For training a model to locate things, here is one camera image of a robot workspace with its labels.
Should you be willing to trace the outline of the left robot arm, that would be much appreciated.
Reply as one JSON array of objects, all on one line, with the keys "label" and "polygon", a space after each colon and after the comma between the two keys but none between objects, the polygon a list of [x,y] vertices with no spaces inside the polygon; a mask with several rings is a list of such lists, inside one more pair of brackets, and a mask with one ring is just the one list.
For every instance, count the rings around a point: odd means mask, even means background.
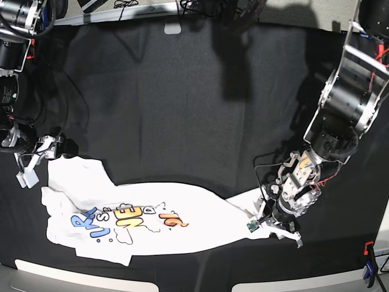
[{"label": "left robot arm", "polygon": [[358,1],[340,63],[321,91],[304,141],[279,165],[275,180],[260,187],[259,213],[247,224],[257,237],[303,242],[297,218],[316,203],[325,184],[357,151],[388,91],[388,2]]}]

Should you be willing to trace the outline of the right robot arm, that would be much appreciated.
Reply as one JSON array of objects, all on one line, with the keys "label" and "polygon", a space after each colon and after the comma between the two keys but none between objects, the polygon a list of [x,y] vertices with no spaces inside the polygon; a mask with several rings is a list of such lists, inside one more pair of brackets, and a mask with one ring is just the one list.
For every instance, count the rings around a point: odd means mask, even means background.
[{"label": "right robot arm", "polygon": [[25,157],[54,160],[78,155],[78,145],[58,127],[44,137],[36,135],[40,117],[18,117],[19,74],[35,57],[36,42],[53,29],[67,10],[67,1],[1,1],[1,152],[16,156],[23,171]]}]

